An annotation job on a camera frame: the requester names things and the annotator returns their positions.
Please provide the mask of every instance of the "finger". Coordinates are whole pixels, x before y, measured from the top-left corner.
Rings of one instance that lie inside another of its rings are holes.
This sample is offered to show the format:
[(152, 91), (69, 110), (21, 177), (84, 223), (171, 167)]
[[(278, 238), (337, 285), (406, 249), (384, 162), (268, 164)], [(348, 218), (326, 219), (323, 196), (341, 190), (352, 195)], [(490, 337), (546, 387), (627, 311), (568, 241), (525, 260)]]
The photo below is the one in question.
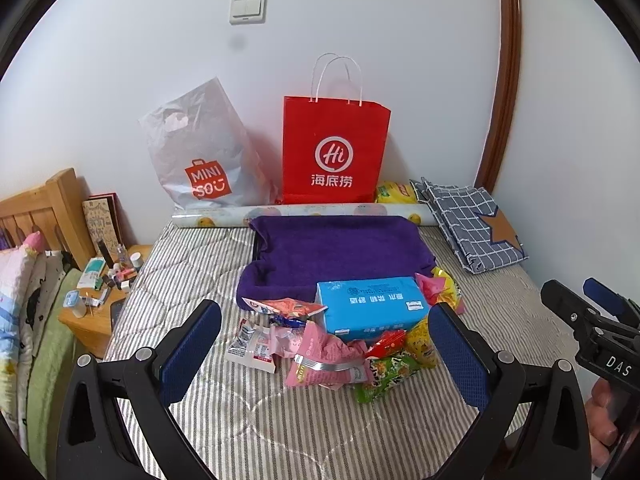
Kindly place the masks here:
[(609, 381), (599, 378), (591, 389), (591, 397), (595, 400), (596, 404), (606, 408), (611, 402), (611, 386)]
[(605, 446), (611, 446), (615, 443), (618, 437), (618, 428), (610, 420), (607, 409), (598, 406), (593, 399), (589, 399), (584, 405), (584, 411), (587, 414), (589, 433)]
[(589, 441), (591, 444), (591, 463), (596, 467), (604, 466), (609, 460), (609, 451), (593, 435), (589, 435)]

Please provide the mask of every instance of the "haidilao logo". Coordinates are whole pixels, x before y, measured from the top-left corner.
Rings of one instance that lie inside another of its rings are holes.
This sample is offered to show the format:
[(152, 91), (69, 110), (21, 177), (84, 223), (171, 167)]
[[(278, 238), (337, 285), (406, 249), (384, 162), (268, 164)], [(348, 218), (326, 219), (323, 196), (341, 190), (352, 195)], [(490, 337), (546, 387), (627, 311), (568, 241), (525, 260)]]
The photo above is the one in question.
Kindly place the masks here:
[(318, 166), (330, 173), (346, 170), (353, 161), (353, 148), (347, 139), (327, 137), (316, 147)]

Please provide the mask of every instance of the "yellow package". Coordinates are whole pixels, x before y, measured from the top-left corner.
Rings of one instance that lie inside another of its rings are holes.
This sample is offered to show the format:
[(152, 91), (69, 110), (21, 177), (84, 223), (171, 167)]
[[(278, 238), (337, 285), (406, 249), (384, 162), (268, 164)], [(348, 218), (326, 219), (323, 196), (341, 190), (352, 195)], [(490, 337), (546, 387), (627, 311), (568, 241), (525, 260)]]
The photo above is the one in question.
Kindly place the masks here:
[(408, 184), (383, 182), (376, 188), (376, 202), (386, 204), (417, 204), (414, 188)]
[(466, 311), (465, 302), (462, 300), (462, 291), (458, 284), (446, 270), (442, 270), (440, 267), (433, 267), (431, 272), (433, 273), (434, 278), (445, 279), (444, 290), (438, 295), (436, 303), (444, 301), (455, 311), (456, 314), (464, 314)]
[(429, 336), (427, 317), (406, 333), (404, 348), (415, 357), (422, 366), (435, 368), (438, 365), (438, 356)]

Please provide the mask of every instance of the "nightstand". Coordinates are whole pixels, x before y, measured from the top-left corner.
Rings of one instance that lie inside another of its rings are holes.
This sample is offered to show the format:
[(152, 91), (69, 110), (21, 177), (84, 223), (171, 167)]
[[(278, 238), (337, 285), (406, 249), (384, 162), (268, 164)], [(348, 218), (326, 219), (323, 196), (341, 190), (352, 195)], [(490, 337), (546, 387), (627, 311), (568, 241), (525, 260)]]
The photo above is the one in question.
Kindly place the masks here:
[[(146, 262), (151, 247), (150, 245), (134, 245), (128, 248), (127, 252), (142, 254), (142, 259)], [(94, 312), (93, 315), (89, 312), (90, 309), (87, 309), (84, 317), (76, 317), (70, 308), (63, 308), (58, 315), (58, 321), (67, 325), (89, 352), (97, 358), (103, 359), (109, 339), (111, 339), (111, 305), (126, 296), (123, 291), (113, 288), (103, 305), (91, 309)]]

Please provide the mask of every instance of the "plastic wrapper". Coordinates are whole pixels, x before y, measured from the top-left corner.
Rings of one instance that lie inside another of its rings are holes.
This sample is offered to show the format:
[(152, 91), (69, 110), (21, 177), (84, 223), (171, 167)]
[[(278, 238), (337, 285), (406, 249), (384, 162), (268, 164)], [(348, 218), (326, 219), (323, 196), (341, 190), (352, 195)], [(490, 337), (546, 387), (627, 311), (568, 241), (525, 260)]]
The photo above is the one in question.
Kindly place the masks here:
[(241, 319), (236, 337), (226, 349), (225, 359), (273, 374), (276, 365), (271, 356), (270, 339), (269, 328)]
[(430, 305), (436, 303), (447, 303), (456, 314), (465, 312), (465, 303), (462, 300), (462, 291), (458, 284), (446, 270), (440, 267), (433, 267), (432, 278), (415, 273), (415, 282), (418, 284), (424, 299)]
[(305, 330), (304, 328), (286, 328), (271, 325), (270, 332), (269, 352), (271, 355), (292, 358), (300, 348)]
[(300, 319), (289, 319), (288, 317), (280, 316), (270, 316), (269, 321), (282, 327), (286, 328), (304, 328), (306, 325), (305, 320)]
[(297, 317), (307, 318), (313, 314), (326, 310), (324, 305), (309, 303), (307, 301), (292, 300), (291, 298), (263, 301), (250, 300), (249, 298), (242, 299), (259, 314), (279, 314), (291, 319)]
[(414, 356), (422, 366), (435, 368), (438, 365), (433, 341), (429, 336), (428, 317), (425, 316), (416, 326), (406, 333), (404, 348)]
[(370, 359), (383, 359), (398, 353), (404, 347), (405, 338), (405, 330), (387, 330), (382, 333), (380, 339), (373, 343), (364, 357)]
[(373, 382), (356, 384), (355, 387), (356, 400), (361, 403), (371, 402), (420, 369), (420, 363), (405, 351), (383, 359), (370, 360), (369, 366)]
[(409, 184), (383, 182), (376, 187), (376, 202), (389, 204), (415, 204), (415, 191)]
[(298, 354), (316, 362), (325, 364), (357, 363), (348, 370), (339, 372), (318, 371), (294, 362), (285, 380), (287, 386), (309, 386), (310, 384), (328, 384), (332, 388), (340, 384), (364, 383), (373, 380), (373, 374), (366, 364), (364, 354), (367, 346), (364, 341), (352, 341), (349, 344), (333, 334), (328, 334), (317, 323), (307, 322)]

